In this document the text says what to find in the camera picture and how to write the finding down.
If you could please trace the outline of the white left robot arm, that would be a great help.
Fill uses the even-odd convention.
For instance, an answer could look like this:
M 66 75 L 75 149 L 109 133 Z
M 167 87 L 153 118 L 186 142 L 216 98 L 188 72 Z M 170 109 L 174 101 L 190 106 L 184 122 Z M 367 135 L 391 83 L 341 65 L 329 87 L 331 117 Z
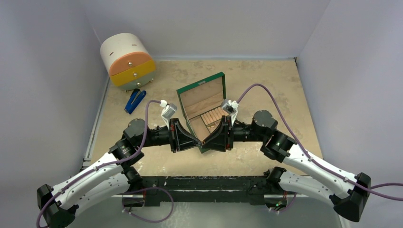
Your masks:
M 70 179 L 37 189 L 36 226 L 44 219 L 48 228 L 65 228 L 79 215 L 107 198 L 121 193 L 137 194 L 142 177 L 132 165 L 144 154 L 143 147 L 169 145 L 172 152 L 201 145 L 201 141 L 183 128 L 177 118 L 164 127 L 149 129 L 143 119 L 132 120 L 122 138 L 98 161 Z

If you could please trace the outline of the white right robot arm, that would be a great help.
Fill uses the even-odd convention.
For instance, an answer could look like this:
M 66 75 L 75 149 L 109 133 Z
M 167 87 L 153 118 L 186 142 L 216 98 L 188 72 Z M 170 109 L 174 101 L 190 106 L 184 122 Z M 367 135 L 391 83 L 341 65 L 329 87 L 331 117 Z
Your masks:
M 363 172 L 354 174 L 344 171 L 310 152 L 303 152 L 295 139 L 277 130 L 277 125 L 277 120 L 266 110 L 257 111 L 250 124 L 222 117 L 201 146 L 225 152 L 233 148 L 234 142 L 261 141 L 260 151 L 266 157 L 307 175 L 302 177 L 283 168 L 274 168 L 267 180 L 270 192 L 285 190 L 322 200 L 343 218 L 359 222 L 370 194 L 356 184 L 369 188 L 371 178 Z

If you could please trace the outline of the beige removable jewelry tray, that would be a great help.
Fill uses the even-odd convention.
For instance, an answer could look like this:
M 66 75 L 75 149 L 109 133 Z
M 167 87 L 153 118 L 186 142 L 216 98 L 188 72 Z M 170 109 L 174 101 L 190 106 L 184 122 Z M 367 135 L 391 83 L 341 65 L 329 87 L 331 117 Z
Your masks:
M 201 114 L 201 119 L 203 123 L 206 125 L 207 129 L 209 126 L 214 125 L 213 129 L 208 129 L 210 133 L 212 133 L 219 125 L 221 118 L 223 116 L 228 116 L 229 114 L 222 110 L 221 107 L 216 107 L 212 110 L 209 110 L 203 114 Z

